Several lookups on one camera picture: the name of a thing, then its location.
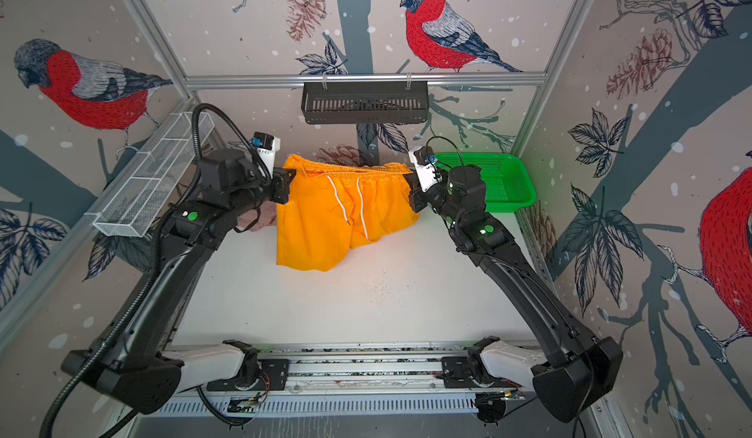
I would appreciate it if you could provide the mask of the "pink shorts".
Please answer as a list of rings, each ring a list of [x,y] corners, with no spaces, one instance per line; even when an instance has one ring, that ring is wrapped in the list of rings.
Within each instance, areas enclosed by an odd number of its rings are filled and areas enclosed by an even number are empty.
[[[277,205],[266,201],[258,209],[250,210],[237,219],[236,229],[240,232],[256,232],[268,226],[276,224]]]

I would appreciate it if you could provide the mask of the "orange shorts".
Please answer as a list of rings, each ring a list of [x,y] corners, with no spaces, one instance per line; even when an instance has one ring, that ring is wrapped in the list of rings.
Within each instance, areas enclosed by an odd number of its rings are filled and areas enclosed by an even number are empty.
[[[279,266],[327,272],[350,250],[418,221],[409,205],[410,170],[401,163],[349,167],[291,155],[284,168],[296,175],[289,201],[276,210]]]

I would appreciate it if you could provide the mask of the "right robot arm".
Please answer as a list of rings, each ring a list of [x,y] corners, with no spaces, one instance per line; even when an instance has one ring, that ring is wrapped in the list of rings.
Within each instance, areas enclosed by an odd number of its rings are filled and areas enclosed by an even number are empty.
[[[478,167],[445,172],[417,166],[405,181],[412,211],[430,207],[442,218],[457,252],[504,292],[536,336],[545,360],[530,367],[528,387],[556,420],[575,422],[613,389],[624,357],[621,346],[578,321],[538,276],[511,232],[487,211]]]

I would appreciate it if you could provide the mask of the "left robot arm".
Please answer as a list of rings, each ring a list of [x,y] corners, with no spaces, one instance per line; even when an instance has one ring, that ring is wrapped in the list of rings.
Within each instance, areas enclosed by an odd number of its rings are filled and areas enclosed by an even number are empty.
[[[266,202],[288,200],[293,172],[274,166],[278,144],[259,148],[260,164],[241,150],[214,151],[199,161],[202,195],[178,204],[153,240],[154,268],[139,281],[119,316],[86,350],[68,353],[62,369],[70,381],[53,401],[62,409],[79,384],[152,414],[176,393],[217,380],[243,388],[260,377],[258,351],[237,340],[215,347],[166,353],[162,338],[172,317],[239,216]]]

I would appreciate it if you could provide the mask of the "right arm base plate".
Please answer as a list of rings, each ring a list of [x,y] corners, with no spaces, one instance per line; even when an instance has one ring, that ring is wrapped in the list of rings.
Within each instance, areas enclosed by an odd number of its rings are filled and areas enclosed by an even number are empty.
[[[472,373],[467,358],[459,356],[442,357],[440,371],[435,377],[440,379],[447,389],[520,388],[519,384],[507,379],[478,379]]]

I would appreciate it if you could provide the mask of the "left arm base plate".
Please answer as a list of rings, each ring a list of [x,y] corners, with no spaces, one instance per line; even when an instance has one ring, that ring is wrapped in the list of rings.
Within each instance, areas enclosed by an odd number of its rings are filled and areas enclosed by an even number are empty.
[[[205,386],[211,392],[282,391],[285,389],[290,361],[252,359],[245,361],[235,377],[219,379]]]

